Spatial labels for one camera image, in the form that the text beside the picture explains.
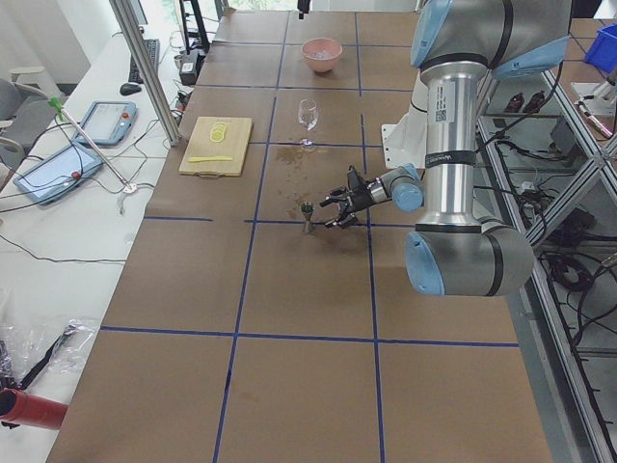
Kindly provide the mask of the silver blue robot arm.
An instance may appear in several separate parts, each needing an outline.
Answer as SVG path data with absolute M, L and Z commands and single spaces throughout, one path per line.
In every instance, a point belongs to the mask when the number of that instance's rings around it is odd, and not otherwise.
M 477 90 L 480 80 L 539 73 L 560 64 L 567 49 L 568 1 L 426 1 L 421 5 L 411 63 L 428 91 L 424 168 L 406 164 L 364 179 L 355 170 L 332 191 L 334 225 L 393 202 L 421 211 L 405 241 L 409 280 L 428 295 L 500 296 L 530 277 L 528 240 L 473 206 Z

